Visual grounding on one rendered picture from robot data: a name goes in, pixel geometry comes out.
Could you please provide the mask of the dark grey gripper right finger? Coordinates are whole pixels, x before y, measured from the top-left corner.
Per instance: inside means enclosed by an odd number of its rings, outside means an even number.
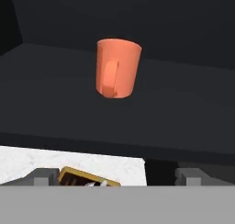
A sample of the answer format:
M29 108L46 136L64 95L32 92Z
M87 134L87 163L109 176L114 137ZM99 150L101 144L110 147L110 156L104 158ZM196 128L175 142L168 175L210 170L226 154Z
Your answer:
M175 170L176 185L185 186L227 186L229 182L211 177L198 168L177 168Z

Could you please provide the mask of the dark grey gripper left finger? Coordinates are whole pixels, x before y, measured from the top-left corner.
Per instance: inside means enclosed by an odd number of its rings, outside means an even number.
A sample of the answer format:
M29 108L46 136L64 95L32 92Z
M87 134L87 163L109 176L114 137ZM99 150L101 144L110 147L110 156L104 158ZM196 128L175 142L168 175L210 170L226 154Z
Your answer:
M58 185L58 168L37 168L25 177L7 182L7 185L50 186Z

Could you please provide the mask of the gold-rimmed dark tray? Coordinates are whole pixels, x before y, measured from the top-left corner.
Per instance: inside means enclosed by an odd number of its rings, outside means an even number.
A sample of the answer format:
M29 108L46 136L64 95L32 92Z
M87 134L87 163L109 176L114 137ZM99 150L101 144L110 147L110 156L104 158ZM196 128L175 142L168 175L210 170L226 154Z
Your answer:
M107 186L120 186L119 182L112 181L101 176L90 174L72 167L65 166L60 171L58 181L60 185L78 185L84 186L87 183L107 180Z

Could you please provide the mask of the white kettle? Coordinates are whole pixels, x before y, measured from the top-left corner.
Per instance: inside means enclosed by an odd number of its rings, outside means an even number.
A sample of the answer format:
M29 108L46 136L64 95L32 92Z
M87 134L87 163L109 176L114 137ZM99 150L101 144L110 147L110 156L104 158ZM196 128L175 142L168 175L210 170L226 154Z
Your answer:
M103 180L101 183L99 182L87 183L84 186L107 186L107 180Z

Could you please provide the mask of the dark cabinet interior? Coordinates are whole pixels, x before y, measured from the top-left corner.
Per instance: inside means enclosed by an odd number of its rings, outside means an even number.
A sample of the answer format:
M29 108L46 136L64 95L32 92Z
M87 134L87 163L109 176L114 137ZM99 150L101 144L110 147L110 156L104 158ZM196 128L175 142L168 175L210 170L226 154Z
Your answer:
M0 144L235 164L235 0L0 0Z

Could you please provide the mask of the orange mug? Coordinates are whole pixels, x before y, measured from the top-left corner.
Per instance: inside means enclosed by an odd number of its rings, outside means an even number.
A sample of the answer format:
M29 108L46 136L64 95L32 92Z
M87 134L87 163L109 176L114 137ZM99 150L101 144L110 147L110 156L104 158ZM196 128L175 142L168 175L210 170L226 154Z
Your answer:
M96 91L105 98L131 95L140 62L141 46L124 39L101 39L96 52Z

